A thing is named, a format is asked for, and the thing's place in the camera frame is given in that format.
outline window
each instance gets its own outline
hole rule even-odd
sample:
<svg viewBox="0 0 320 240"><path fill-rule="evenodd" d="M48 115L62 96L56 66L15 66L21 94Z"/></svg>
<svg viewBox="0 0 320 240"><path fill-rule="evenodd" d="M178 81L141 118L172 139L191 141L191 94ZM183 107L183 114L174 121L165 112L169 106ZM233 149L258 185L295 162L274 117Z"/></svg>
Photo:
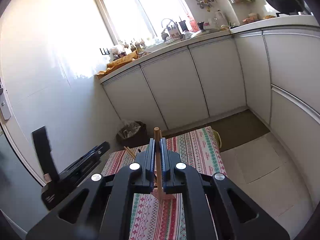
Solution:
<svg viewBox="0 0 320 240"><path fill-rule="evenodd" d="M99 0L104 11L104 19L114 43L130 43L140 38L161 38L161 32L170 20L185 20L192 30L188 15L189 9L182 0Z"/></svg>

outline chopstick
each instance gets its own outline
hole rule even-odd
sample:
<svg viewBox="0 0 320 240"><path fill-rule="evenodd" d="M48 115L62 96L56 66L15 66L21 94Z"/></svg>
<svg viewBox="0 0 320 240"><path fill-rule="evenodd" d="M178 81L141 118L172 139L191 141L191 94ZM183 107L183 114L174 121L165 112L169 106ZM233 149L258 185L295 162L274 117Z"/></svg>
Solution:
<svg viewBox="0 0 320 240"><path fill-rule="evenodd" d="M130 156L132 158L136 158L136 155L134 154L134 152L132 150L130 150L128 147L124 146L124 149L127 150L127 152L130 154Z"/></svg>
<svg viewBox="0 0 320 240"><path fill-rule="evenodd" d="M156 152L156 169L157 169L157 190L158 190L158 200L162 203L163 199L163 189L162 189L162 176L161 176L161 153L160 153L160 129L159 127L154 128L155 136L155 152Z"/></svg>

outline faucet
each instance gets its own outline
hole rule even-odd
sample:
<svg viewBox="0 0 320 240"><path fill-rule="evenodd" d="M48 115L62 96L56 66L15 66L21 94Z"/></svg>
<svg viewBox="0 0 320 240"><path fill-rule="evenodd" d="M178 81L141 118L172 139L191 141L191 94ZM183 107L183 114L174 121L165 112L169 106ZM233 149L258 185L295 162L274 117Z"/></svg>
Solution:
<svg viewBox="0 0 320 240"><path fill-rule="evenodd" d="M167 25L169 25L171 22L175 23L172 19L164 18L164 19L161 21L161 28L163 28L162 23L163 23L164 20L170 20L170 22L169 22Z"/></svg>

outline door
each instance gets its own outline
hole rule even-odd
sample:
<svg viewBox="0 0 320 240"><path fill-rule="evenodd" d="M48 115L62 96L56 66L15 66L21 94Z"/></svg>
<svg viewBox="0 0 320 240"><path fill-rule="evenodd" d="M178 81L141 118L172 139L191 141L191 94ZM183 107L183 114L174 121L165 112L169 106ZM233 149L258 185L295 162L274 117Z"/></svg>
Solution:
<svg viewBox="0 0 320 240"><path fill-rule="evenodd" d="M1 41L2 22L0 21L0 41ZM23 134L20 125L15 118L4 83L2 73L2 62L0 57L0 124L2 130L12 146L12 149L17 154L19 160L28 169L32 176L42 185L45 185L43 180L43 173L39 165L36 153L31 147L27 138Z"/></svg>
<svg viewBox="0 0 320 240"><path fill-rule="evenodd" d="M0 209L22 238L47 213L42 186L30 175L0 130Z"/></svg>

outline wooden stick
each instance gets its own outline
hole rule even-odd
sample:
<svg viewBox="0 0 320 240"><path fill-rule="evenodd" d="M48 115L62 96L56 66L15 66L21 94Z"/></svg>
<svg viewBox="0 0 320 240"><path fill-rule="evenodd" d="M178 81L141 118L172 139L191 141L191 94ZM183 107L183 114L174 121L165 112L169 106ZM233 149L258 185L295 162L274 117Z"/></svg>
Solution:
<svg viewBox="0 0 320 240"><path fill-rule="evenodd" d="M134 154L133 154L133 152L129 149L129 148L127 148L126 146L124 146L124 149L129 153L129 155L132 157L132 158L136 158L135 156L134 156Z"/></svg>
<svg viewBox="0 0 320 240"><path fill-rule="evenodd" d="M134 157L136 157L136 154L135 154L129 147L127 147L127 150L128 150Z"/></svg>
<svg viewBox="0 0 320 240"><path fill-rule="evenodd" d="M160 139L162 139L162 132L161 132L161 130L159 130L159 133L160 133Z"/></svg>
<svg viewBox="0 0 320 240"><path fill-rule="evenodd" d="M162 204L163 189L162 189L162 171L161 171L161 153L160 153L160 129L159 127L154 128L155 135L155 152L156 152L156 168L157 168L157 190L159 204Z"/></svg>
<svg viewBox="0 0 320 240"><path fill-rule="evenodd" d="M157 185L158 185L158 183L157 183L157 176L156 176L156 174L155 174L154 182L155 182L155 186L157 186Z"/></svg>

